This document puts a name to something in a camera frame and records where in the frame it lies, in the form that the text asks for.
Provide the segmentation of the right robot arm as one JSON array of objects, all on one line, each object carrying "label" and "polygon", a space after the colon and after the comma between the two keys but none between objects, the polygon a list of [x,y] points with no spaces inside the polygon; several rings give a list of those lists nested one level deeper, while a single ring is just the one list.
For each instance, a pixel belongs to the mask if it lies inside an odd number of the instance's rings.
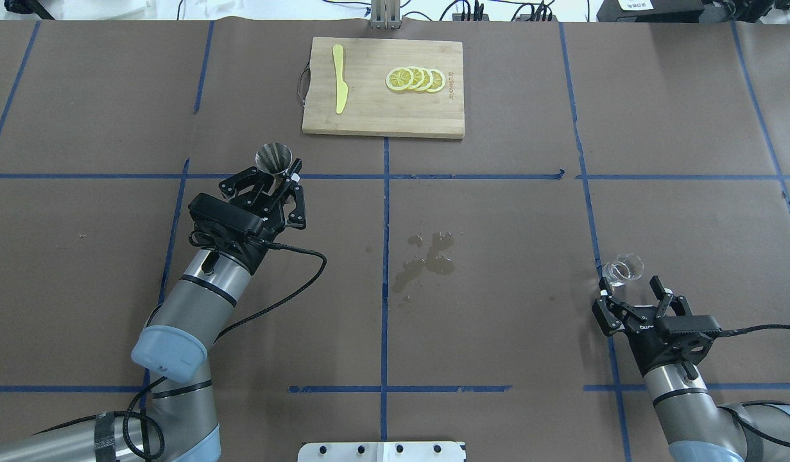
[{"label": "right robot arm", "polygon": [[790,404],[754,400],[716,404],[699,365],[716,339],[765,325],[724,330],[709,315],[694,315],[685,296],[649,282],[657,304],[618,298],[607,278],[598,282],[592,314],[606,337],[624,334],[674,461],[790,461]]}]

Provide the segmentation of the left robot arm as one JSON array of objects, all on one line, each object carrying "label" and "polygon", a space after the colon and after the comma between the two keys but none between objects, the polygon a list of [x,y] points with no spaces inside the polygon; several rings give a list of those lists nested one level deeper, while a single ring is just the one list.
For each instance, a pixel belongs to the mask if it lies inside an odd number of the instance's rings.
[{"label": "left robot arm", "polygon": [[152,383],[124,411],[58,424],[0,445],[0,461],[216,461],[216,416],[208,356],[275,238],[305,228],[300,160],[251,167],[219,183],[221,198],[189,203],[198,253],[142,328],[131,358]]}]

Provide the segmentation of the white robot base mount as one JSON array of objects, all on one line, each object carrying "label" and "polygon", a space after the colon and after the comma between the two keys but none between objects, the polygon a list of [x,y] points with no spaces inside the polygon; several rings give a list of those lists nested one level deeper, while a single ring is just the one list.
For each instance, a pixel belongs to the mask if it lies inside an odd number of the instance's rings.
[{"label": "white robot base mount", "polygon": [[298,461],[466,461],[464,442],[351,441],[302,445]]}]

